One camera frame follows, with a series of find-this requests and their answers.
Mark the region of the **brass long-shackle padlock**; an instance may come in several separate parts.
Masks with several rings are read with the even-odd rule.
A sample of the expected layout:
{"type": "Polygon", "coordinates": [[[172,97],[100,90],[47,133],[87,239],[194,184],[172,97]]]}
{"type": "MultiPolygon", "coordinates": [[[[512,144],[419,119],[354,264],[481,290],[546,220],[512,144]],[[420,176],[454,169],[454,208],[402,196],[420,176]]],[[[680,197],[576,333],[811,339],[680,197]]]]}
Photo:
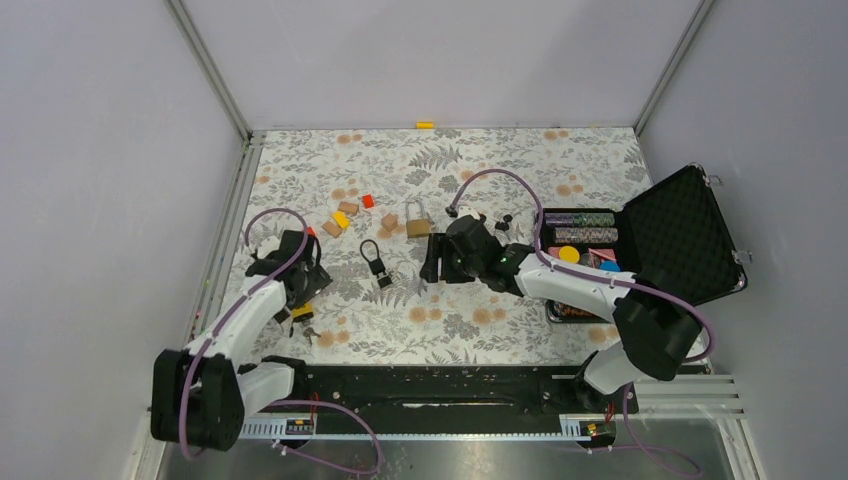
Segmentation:
{"type": "Polygon", "coordinates": [[[408,239],[424,238],[432,233],[432,223],[420,199],[409,199],[405,202],[405,215],[408,239]]]}

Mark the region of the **yellow padlock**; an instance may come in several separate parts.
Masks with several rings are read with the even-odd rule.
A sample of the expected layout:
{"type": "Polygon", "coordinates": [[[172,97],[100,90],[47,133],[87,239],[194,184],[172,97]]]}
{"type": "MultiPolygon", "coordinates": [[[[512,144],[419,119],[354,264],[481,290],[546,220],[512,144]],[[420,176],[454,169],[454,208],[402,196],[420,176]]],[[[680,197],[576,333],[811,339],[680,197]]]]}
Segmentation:
{"type": "Polygon", "coordinates": [[[310,303],[304,303],[291,310],[291,317],[293,323],[310,321],[314,318],[314,308],[310,303]]]}

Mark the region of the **small black padlock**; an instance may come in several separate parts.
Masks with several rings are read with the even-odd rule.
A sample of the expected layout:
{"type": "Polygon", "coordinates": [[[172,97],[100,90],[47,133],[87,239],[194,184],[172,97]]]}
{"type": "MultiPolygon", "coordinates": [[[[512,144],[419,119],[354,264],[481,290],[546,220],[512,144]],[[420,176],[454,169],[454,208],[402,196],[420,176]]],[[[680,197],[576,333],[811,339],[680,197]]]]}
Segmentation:
{"type": "Polygon", "coordinates": [[[384,288],[386,288],[386,287],[388,287],[392,284],[391,276],[386,272],[383,272],[380,275],[378,275],[376,280],[377,280],[377,285],[380,289],[384,289],[384,288]]]}

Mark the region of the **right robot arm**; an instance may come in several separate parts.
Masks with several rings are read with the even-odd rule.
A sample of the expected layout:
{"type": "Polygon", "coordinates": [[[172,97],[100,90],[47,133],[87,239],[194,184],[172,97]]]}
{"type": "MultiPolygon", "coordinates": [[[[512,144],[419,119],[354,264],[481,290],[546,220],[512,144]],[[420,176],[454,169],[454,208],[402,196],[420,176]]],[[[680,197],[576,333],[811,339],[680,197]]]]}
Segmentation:
{"type": "Polygon", "coordinates": [[[576,307],[616,326],[618,341],[591,354],[573,386],[575,402],[589,412],[642,378],[673,380],[702,330],[690,310],[660,290],[662,276],[567,264],[536,246],[503,244],[472,215],[427,242],[419,273],[427,283],[478,281],[494,292],[576,307]]]}

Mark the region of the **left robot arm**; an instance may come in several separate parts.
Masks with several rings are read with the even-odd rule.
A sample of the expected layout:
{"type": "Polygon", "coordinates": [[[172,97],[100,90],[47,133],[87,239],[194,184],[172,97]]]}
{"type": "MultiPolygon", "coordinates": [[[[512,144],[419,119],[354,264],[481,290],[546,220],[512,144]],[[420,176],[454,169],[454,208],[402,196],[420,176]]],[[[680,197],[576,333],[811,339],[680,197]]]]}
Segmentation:
{"type": "Polygon", "coordinates": [[[245,420],[273,402],[296,411],[309,401],[306,364],[249,355],[265,326],[294,319],[332,279],[319,240],[286,230],[279,246],[254,257],[243,293],[210,329],[180,350],[163,350],[153,366],[150,433],[187,449],[229,450],[245,420]]]}

